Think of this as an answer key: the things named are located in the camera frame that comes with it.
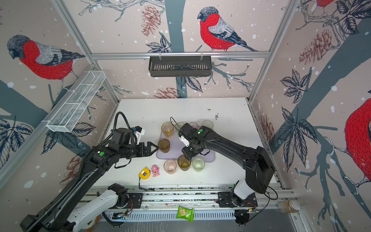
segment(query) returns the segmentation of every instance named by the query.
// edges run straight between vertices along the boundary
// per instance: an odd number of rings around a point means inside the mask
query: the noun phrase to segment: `pink bear figurine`
[[[158,173],[159,170],[160,170],[160,168],[157,167],[156,165],[152,166],[153,177],[156,177],[156,176],[160,175],[160,173]]]

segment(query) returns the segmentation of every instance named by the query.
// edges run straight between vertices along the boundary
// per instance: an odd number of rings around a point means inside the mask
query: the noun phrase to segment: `gray floor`
[[[128,222],[121,228],[112,228],[107,222],[100,222],[94,232],[295,232],[290,215],[279,213],[278,209],[266,209],[246,226],[238,226],[233,220],[196,220],[189,222]]]

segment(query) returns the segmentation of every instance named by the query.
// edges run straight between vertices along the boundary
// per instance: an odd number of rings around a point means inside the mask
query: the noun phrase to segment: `jar lid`
[[[293,209],[293,210],[300,210],[300,204],[297,200],[290,200],[290,207]]]

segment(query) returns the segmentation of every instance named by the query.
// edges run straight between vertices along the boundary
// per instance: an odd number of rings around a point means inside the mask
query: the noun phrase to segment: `black wire basket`
[[[148,69],[152,77],[210,76],[211,56],[151,56]]]

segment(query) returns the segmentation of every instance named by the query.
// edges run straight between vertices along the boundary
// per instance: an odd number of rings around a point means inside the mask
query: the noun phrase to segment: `green snack package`
[[[179,206],[177,218],[182,218],[193,222],[193,212],[194,209],[186,209]]]

